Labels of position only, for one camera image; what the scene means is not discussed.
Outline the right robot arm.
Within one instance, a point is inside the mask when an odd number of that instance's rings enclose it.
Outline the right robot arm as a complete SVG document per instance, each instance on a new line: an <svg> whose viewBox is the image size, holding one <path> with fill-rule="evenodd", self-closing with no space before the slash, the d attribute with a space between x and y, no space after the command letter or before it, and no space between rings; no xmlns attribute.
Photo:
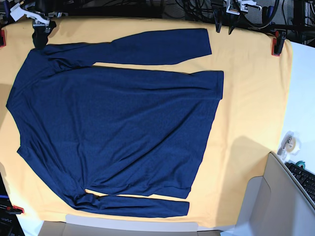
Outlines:
<svg viewBox="0 0 315 236"><path fill-rule="evenodd" d="M48 36L56 28L56 22L52 21L57 10L56 0L27 0L22 9L34 13L35 16L27 16L32 19L32 40L35 48L43 49L48 43Z"/></svg>

